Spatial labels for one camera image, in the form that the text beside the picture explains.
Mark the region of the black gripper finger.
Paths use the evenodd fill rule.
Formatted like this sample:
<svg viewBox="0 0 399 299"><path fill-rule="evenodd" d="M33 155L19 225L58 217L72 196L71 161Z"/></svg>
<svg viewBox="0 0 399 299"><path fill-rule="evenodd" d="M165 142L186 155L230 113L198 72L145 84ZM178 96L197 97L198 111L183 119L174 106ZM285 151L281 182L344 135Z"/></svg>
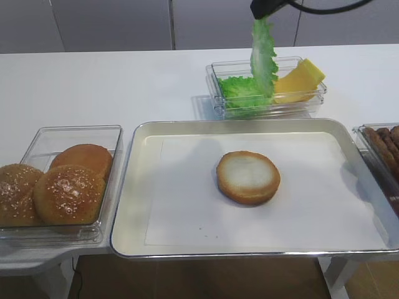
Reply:
<svg viewBox="0 0 399 299"><path fill-rule="evenodd" d="M282 0L252 0L250 10L255 19L262 19L278 11L281 6Z"/></svg>

